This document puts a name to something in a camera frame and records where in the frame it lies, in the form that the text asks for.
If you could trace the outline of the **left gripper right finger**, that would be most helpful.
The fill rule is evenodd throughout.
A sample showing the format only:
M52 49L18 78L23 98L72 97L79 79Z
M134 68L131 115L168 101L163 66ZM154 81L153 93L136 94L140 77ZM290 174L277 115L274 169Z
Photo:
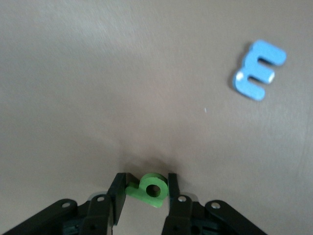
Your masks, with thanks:
M264 235L265 232L221 200L204 206L182 194L178 176L168 174L169 214L163 235Z

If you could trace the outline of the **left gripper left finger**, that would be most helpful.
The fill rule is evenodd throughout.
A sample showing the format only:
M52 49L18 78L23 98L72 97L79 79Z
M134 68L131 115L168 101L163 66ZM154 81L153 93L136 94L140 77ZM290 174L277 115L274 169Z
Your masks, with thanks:
M61 199L5 232L6 235L111 235L120 218L127 173L117 173L108 191L78 205Z

